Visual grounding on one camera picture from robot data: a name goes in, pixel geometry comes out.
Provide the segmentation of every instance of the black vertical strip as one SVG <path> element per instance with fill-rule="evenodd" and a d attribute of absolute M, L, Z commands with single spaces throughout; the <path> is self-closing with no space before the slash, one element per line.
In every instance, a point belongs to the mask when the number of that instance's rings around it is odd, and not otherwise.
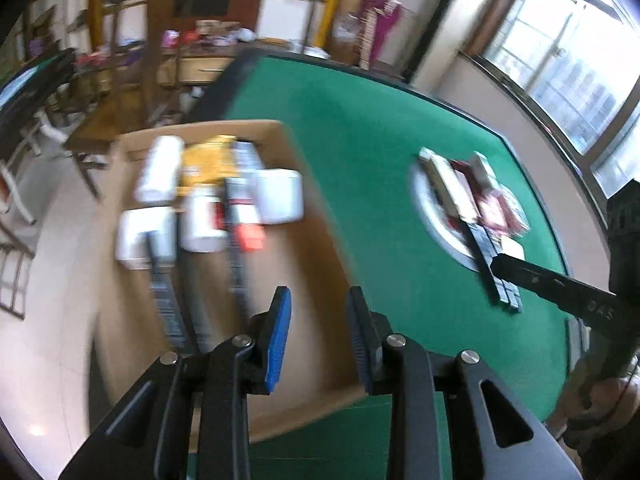
<path fill-rule="evenodd" d="M 436 11 L 433 13 L 433 16 L 429 20 L 427 27 L 424 29 L 420 37 L 420 41 L 418 45 L 415 47 L 414 52 L 411 54 L 409 59 L 409 63 L 407 64 L 404 72 L 402 72 L 402 81 L 408 83 L 411 81 L 415 72 L 418 70 L 420 66 L 420 62 L 424 57 L 424 54 L 427 52 L 429 47 L 431 46 L 431 42 L 433 38 L 435 38 L 440 25 L 442 24 L 442 20 L 444 19 L 444 15 L 449 10 L 451 3 L 453 0 L 440 0 Z"/>

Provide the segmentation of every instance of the beige wall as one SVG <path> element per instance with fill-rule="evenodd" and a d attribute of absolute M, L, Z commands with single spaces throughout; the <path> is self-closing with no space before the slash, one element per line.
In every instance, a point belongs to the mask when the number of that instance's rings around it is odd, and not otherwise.
<path fill-rule="evenodd" d="M 597 220 L 571 171 L 529 117 L 468 59 L 458 56 L 436 92 L 503 134 L 546 203 L 574 277 L 608 290 L 609 259 Z"/>

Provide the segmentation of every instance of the orange object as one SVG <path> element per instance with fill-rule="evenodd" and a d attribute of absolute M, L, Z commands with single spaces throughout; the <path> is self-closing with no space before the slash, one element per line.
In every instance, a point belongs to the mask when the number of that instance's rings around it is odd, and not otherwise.
<path fill-rule="evenodd" d="M 264 245 L 264 228 L 257 224 L 237 225 L 236 239 L 242 252 L 259 251 Z"/>

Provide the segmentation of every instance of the window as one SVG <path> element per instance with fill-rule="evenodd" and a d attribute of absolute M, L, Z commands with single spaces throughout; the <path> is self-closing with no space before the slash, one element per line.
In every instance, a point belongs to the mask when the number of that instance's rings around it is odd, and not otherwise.
<path fill-rule="evenodd" d="M 482 57 L 555 126 L 602 211 L 640 179 L 640 106 L 630 113 L 640 95 L 638 32 L 612 0 L 513 0 L 508 8 Z"/>

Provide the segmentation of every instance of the yellow pole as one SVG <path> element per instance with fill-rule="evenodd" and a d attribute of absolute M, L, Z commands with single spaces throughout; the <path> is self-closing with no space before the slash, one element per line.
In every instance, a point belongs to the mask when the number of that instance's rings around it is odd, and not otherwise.
<path fill-rule="evenodd" d="M 315 46 L 320 48 L 324 47 L 327 38 L 331 34 L 331 26 L 334 22 L 335 11 L 338 9 L 339 2 L 340 0 L 325 0 L 322 22 L 320 23 L 316 40 L 314 41 Z"/>
<path fill-rule="evenodd" d="M 89 29 L 89 39 L 91 50 L 94 51 L 104 43 L 102 35 L 102 0 L 87 0 L 86 7 L 87 27 Z"/>

